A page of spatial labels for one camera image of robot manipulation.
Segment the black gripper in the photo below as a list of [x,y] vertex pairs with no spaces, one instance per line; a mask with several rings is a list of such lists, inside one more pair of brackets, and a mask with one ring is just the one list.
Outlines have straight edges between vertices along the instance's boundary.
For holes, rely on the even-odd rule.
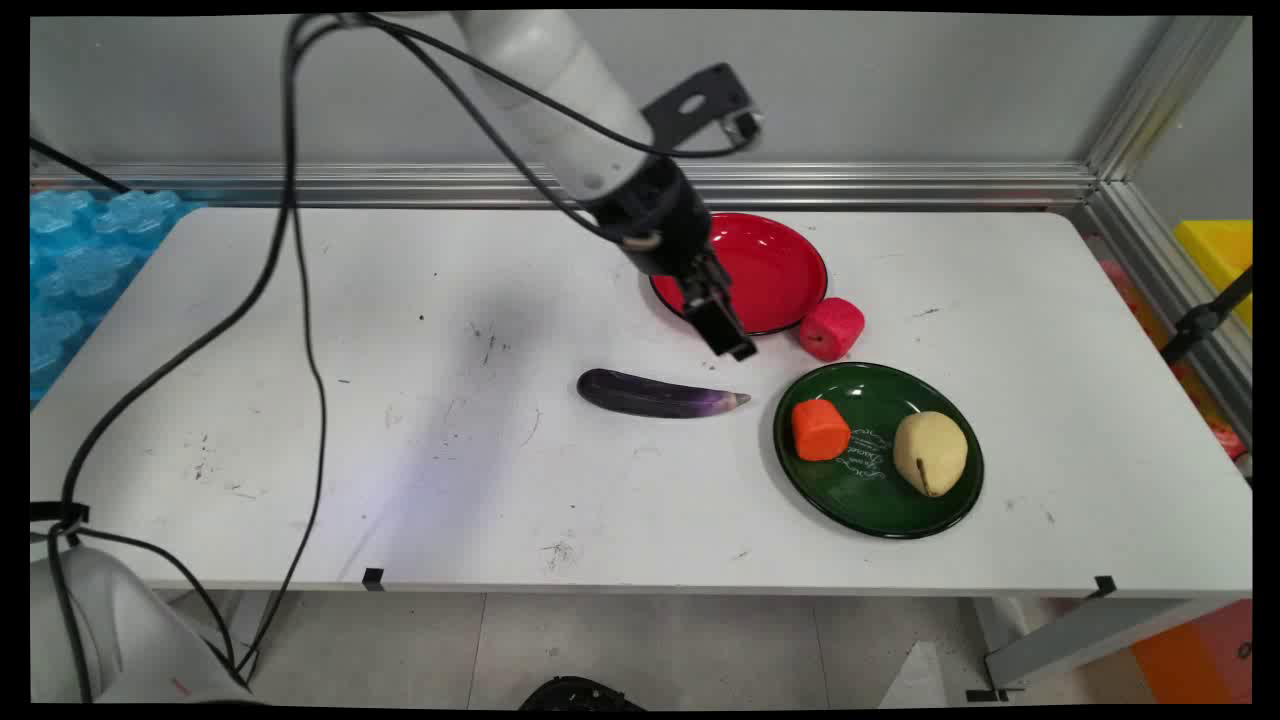
[[673,160],[645,160],[590,201],[590,214],[644,274],[684,284],[684,316],[714,355],[756,351],[732,306],[728,272],[710,246],[710,213]]

